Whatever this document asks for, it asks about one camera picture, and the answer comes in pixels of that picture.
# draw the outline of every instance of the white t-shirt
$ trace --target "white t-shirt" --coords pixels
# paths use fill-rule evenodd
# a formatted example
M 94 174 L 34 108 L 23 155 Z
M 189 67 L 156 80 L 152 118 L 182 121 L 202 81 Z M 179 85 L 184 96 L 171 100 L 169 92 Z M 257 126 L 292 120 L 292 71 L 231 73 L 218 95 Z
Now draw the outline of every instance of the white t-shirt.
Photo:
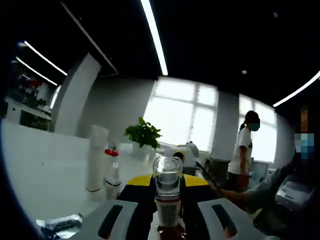
M 228 172 L 232 174 L 240 174 L 240 150 L 239 147 L 246 147 L 246 164 L 245 164 L 245 172 L 248 173 L 250 158 L 252 153 L 252 140 L 250 130 L 246 127 L 241 129 L 236 144 L 234 146 L 233 154 L 231 161 L 229 162 Z

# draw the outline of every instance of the black slot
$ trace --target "black slot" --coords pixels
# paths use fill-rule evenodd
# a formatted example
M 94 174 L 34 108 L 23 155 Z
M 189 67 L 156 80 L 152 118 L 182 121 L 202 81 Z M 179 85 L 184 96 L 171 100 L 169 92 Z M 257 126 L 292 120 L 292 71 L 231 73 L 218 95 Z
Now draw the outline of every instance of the black slot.
M 120 205 L 114 205 L 109 213 L 106 215 L 105 219 L 103 220 L 98 235 L 103 239 L 110 239 L 110 234 L 112 231 L 112 228 L 115 225 L 115 222 L 123 209 L 123 206 Z
M 236 235 L 237 234 L 236 226 L 234 225 L 234 222 L 231 220 L 231 218 L 228 215 L 228 213 L 226 212 L 226 210 L 219 204 L 213 205 L 212 208 L 213 208 L 216 216 L 219 218 L 219 221 L 220 221 L 223 229 L 228 227 L 230 229 L 230 231 L 233 233 L 233 235 Z

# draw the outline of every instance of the black ceiling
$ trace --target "black ceiling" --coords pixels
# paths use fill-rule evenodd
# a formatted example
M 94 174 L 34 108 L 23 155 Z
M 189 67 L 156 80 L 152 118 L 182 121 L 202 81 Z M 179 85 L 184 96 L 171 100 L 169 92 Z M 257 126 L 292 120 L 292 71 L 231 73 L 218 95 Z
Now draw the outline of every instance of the black ceiling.
M 212 84 L 273 105 L 320 70 L 320 18 L 311 1 L 150 3 L 169 77 Z M 162 75 L 140 0 L 65 4 L 118 70 L 117 78 Z M 66 72 L 90 52 L 102 65 L 100 76 L 115 73 L 59 2 L 44 9 L 26 36 L 33 47 Z M 62 73 L 43 66 L 32 53 L 25 55 L 39 66 L 35 69 L 62 83 Z M 316 96 L 315 88 L 319 89 L 319 81 L 306 90 L 312 94 L 300 93 L 283 104 L 282 112 L 295 108 L 294 102 Z

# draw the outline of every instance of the person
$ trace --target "person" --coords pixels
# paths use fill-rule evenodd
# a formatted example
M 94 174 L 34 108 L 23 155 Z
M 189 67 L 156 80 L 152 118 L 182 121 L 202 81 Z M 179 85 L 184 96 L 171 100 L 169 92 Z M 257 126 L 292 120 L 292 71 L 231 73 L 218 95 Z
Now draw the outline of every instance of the person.
M 319 111 L 317 107 L 312 107 L 313 111 Z M 315 157 L 317 124 L 319 123 L 315 118 L 319 117 L 319 114 L 317 112 L 310 113 L 310 107 L 308 106 L 302 108 L 300 113 L 301 122 L 295 132 L 296 151 L 287 165 L 278 168 L 271 177 L 245 192 L 224 189 L 217 191 L 215 186 L 209 183 L 218 196 L 227 198 L 238 207 L 248 208 L 251 213 L 262 209 L 259 215 L 266 209 L 265 213 L 273 212 L 273 214 L 265 214 L 264 216 L 274 217 L 276 211 L 275 196 L 284 180 L 293 174 L 303 179 L 305 183 L 314 188 L 314 191 L 307 204 L 303 205 L 301 210 L 290 215 L 287 227 L 278 229 L 276 233 L 273 232 L 273 235 L 277 235 L 281 239 L 298 239 L 298 237 L 314 239 L 315 236 L 318 236 L 318 221 L 316 218 L 320 215 L 320 161 Z M 266 220 L 267 217 L 261 217 L 260 219 L 269 221 Z
M 240 126 L 232 158 L 228 165 L 226 180 L 226 188 L 228 190 L 241 192 L 248 187 L 248 171 L 253 150 L 251 131 L 256 132 L 259 128 L 259 115 L 255 111 L 248 111 L 245 115 L 244 122 Z

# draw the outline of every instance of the woman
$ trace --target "woman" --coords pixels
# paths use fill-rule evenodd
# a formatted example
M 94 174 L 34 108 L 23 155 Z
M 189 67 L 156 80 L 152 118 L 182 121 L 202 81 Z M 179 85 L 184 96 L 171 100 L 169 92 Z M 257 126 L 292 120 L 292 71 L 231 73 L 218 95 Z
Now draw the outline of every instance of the woman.
M 240 131 L 231 161 L 228 166 L 228 179 L 226 188 L 241 192 L 248 187 L 249 164 L 252 153 L 251 131 L 258 131 L 260 128 L 260 118 L 255 111 L 248 111 L 245 115 L 244 123 L 240 126 Z

